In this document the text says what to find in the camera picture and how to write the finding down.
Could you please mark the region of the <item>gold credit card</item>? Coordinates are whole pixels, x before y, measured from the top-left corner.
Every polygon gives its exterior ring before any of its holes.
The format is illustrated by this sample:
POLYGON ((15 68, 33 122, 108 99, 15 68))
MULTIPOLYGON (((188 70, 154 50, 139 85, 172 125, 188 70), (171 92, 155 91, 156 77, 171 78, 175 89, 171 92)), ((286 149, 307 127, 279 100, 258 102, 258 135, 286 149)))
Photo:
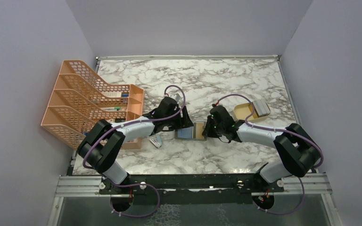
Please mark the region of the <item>gold credit card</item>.
POLYGON ((195 131, 194 131, 194 136, 195 136, 195 139, 198 139, 198 140, 204 140, 205 137, 203 134, 203 131, 204 131, 204 123, 203 122, 196 122, 194 123, 194 128, 195 128, 195 131))

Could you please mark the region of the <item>grey card holder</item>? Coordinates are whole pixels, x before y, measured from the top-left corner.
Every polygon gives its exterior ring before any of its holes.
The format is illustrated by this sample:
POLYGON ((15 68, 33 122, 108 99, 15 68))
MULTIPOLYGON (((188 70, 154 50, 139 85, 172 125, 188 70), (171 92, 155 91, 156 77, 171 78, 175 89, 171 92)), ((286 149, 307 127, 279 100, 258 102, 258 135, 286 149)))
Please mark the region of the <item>grey card holder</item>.
POLYGON ((178 139, 178 140, 189 140, 189 141, 206 141, 207 138, 205 137, 204 140, 198 140, 198 139, 195 139, 195 136, 194 136, 194 131, 195 131, 195 126, 193 127, 190 127, 190 128, 185 128, 185 129, 178 129, 175 131, 175 135, 174 135, 174 138, 175 139, 178 139))

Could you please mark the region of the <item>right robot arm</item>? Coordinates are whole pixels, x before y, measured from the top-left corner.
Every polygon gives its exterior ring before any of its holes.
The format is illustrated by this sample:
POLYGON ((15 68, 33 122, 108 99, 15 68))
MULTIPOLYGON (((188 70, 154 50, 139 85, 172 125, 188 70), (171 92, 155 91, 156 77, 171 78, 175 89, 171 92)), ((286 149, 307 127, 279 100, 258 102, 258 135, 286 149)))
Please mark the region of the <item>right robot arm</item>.
POLYGON ((268 128, 247 120, 235 121, 221 105, 214 106, 207 117, 203 136, 225 137, 228 142, 250 142, 277 150, 280 159, 262 166, 254 175, 254 188, 260 192, 281 178, 303 177, 312 168, 323 163, 319 146, 296 123, 286 128, 268 128))

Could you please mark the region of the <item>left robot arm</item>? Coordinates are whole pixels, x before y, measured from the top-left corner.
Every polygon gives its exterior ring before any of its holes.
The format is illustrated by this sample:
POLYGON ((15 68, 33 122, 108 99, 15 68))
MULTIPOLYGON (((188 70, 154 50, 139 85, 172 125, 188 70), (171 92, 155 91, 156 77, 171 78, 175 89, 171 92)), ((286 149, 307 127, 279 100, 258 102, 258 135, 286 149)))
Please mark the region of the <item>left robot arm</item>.
POLYGON ((111 187, 121 194, 129 189, 129 174, 116 161, 124 143, 193 125, 186 106, 164 97, 157 108, 137 119, 114 124, 99 120, 79 144, 77 153, 92 169, 110 179, 111 187))

